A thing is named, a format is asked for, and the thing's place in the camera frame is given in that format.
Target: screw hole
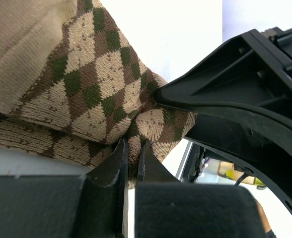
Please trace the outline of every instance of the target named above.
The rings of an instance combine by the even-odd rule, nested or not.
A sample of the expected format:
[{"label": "screw hole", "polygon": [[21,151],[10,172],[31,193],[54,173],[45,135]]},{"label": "screw hole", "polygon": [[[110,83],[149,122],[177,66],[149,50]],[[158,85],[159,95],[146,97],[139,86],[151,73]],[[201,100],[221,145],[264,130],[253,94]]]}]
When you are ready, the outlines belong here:
[{"label": "screw hole", "polygon": [[292,205],[290,205],[290,203],[287,202],[286,200],[285,200],[285,203],[286,203],[286,205],[292,210]]}]

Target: argyle sock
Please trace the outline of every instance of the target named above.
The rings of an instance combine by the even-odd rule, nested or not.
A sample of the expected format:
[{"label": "argyle sock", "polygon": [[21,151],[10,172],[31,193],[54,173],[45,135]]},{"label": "argyle sock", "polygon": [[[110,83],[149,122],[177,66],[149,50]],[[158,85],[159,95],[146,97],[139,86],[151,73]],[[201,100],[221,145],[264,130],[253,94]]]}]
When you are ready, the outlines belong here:
[{"label": "argyle sock", "polygon": [[99,0],[0,0],[0,146],[95,168],[126,135],[133,187],[145,140],[162,162],[194,125],[164,84]]}]

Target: yellow object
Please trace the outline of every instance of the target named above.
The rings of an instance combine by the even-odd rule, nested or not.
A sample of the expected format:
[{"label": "yellow object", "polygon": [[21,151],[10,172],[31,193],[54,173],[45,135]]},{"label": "yellow object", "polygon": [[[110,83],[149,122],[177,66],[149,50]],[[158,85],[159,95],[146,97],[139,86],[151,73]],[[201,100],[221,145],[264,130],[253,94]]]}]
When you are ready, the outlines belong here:
[{"label": "yellow object", "polygon": [[[220,162],[218,168],[218,175],[227,179],[231,179],[233,181],[237,181],[242,175],[243,172],[234,170],[234,164],[228,162]],[[264,184],[256,177],[247,177],[242,181],[242,183],[255,185],[255,186],[263,186]]]}]

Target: knitted sweater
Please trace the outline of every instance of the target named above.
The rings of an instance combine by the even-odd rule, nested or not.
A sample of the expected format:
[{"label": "knitted sweater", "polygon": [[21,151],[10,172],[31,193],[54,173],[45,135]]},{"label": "knitted sweater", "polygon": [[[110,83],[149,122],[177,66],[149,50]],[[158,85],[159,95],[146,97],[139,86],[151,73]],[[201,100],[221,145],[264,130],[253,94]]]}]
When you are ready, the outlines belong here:
[{"label": "knitted sweater", "polygon": [[95,168],[124,135],[162,162],[195,115],[153,102],[149,70],[99,0],[0,0],[0,146]]}]

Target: black cable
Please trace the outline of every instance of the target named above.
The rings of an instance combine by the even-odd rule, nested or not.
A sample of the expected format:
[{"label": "black cable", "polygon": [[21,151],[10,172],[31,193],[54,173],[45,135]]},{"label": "black cable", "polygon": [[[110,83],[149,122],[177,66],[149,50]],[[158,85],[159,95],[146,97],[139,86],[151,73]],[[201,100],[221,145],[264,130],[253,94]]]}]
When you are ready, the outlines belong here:
[{"label": "black cable", "polygon": [[234,186],[239,186],[239,184],[248,177],[246,173],[242,174],[241,177],[235,182]]}]

